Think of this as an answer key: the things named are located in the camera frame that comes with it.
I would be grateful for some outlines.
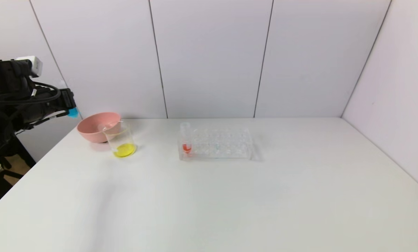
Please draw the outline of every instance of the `white table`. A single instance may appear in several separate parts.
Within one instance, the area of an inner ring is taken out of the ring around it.
[[[418,184],[342,119],[127,121],[134,155],[74,129],[1,199],[0,252],[418,252]],[[255,160],[180,161],[182,121]]]

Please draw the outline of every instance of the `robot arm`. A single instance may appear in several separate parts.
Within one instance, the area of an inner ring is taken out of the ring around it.
[[[0,61],[0,153],[15,137],[52,118],[69,115],[76,107],[70,89],[37,83],[42,62],[34,57]]]

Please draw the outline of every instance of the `wall seam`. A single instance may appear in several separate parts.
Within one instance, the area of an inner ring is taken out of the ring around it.
[[[269,27],[271,26],[271,16],[273,15],[273,6],[274,6],[274,0],[271,2],[271,11],[269,14],[269,21],[268,21],[268,31],[266,33],[265,48],[263,49],[262,68],[260,69],[259,86],[257,87],[257,96],[255,98],[255,106],[254,106],[254,115],[252,116],[252,118],[255,118],[255,111],[257,110],[257,101],[259,100],[260,82],[262,81],[263,63],[265,62],[265,53],[266,53],[266,46],[268,44]]]
[[[368,63],[368,60],[369,60],[369,58],[370,58],[370,56],[371,56],[371,53],[372,53],[372,50],[374,49],[374,46],[375,46],[375,44],[376,44],[376,42],[377,42],[377,38],[378,38],[378,36],[379,36],[379,34],[380,34],[380,31],[382,30],[383,23],[385,22],[386,15],[388,14],[388,11],[390,10],[391,3],[392,3],[392,2],[393,2],[393,0],[390,0],[390,3],[388,4],[388,8],[387,8],[387,10],[386,10],[386,12],[385,12],[385,16],[383,17],[382,23],[380,24],[380,28],[378,29],[377,36],[376,36],[376,38],[375,38],[375,40],[374,40],[374,43],[372,43],[371,50],[369,51],[368,57],[366,58],[366,61],[364,62],[363,68],[361,69],[360,75],[358,76],[357,82],[355,83],[355,86],[354,86],[354,88],[352,89],[352,92],[350,93],[350,96],[349,96],[348,102],[346,103],[346,106],[344,107],[343,112],[341,113],[340,118],[343,118],[344,112],[346,111],[346,108],[347,108],[347,107],[348,107],[348,105],[349,105],[350,99],[352,99],[352,96],[353,96],[353,94],[354,94],[354,91],[355,91],[355,89],[357,88],[357,85],[358,85],[358,83],[359,83],[359,81],[360,81],[361,75],[363,74],[364,68],[366,67],[366,64]]]

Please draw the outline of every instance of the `yellow liquid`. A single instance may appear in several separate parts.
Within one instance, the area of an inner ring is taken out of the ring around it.
[[[124,158],[131,155],[136,151],[136,146],[131,143],[125,143],[117,147],[117,151],[113,152],[114,155],[118,158]]]

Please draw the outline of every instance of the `black cable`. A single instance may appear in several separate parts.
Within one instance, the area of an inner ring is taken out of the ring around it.
[[[43,103],[43,102],[51,102],[54,99],[58,99],[61,96],[61,91],[56,87],[44,83],[33,82],[39,86],[45,86],[47,88],[51,88],[56,91],[56,94],[52,97],[44,98],[44,99],[28,99],[28,100],[6,100],[0,101],[0,105],[20,105],[20,104],[36,104],[36,103]]]

